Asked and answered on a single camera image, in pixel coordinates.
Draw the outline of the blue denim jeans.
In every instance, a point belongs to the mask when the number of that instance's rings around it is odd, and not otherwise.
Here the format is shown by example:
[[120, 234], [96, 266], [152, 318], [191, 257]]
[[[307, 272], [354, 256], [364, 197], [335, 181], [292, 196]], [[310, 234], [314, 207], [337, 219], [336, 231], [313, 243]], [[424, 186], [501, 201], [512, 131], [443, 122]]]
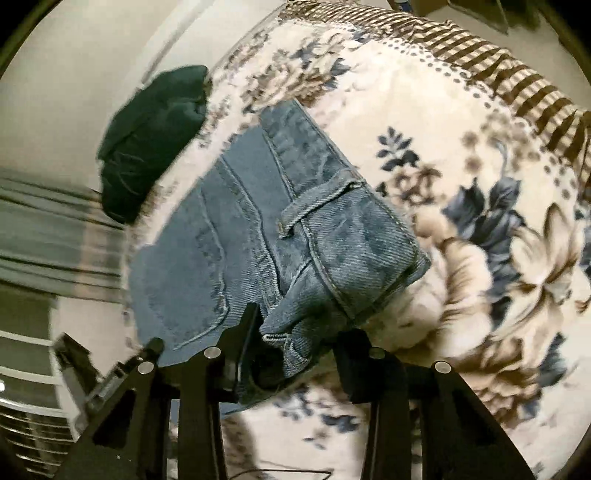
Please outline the blue denim jeans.
[[307, 370], [342, 330], [417, 281], [430, 261], [407, 223], [300, 103], [263, 110], [134, 255], [131, 308], [162, 365], [184, 362], [235, 326], [263, 323], [238, 404]]

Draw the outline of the striped grey curtain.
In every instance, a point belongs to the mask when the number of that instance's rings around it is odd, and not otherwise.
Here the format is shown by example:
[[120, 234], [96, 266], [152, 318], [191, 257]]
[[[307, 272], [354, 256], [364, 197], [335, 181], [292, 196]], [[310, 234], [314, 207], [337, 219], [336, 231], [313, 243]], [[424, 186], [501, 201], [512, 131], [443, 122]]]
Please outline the striped grey curtain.
[[87, 187], [1, 170], [1, 280], [119, 303], [123, 228]]

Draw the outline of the floral and checkered bed blanket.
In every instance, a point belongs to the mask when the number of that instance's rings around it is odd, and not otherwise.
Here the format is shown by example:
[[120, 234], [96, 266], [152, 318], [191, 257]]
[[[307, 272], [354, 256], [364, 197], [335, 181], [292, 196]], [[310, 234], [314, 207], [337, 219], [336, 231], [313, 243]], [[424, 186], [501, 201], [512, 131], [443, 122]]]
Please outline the floral and checkered bed blanket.
[[[132, 227], [130, 308], [137, 251], [263, 110], [289, 101], [430, 261], [356, 327], [405, 362], [450, 363], [533, 477], [565, 478], [590, 434], [590, 114], [453, 22], [290, 1], [249, 32], [215, 67], [204, 127]], [[224, 412], [232, 475], [361, 473], [369, 411], [346, 399], [328, 350], [287, 387]]]

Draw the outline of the dark green cloth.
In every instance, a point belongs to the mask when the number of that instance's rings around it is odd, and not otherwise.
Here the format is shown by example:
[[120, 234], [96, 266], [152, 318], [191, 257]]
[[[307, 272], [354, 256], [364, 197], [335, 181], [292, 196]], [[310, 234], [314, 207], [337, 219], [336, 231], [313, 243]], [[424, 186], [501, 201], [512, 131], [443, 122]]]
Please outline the dark green cloth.
[[112, 220], [134, 223], [156, 180], [204, 125], [207, 74], [204, 65], [163, 72], [110, 121], [97, 159], [102, 209]]

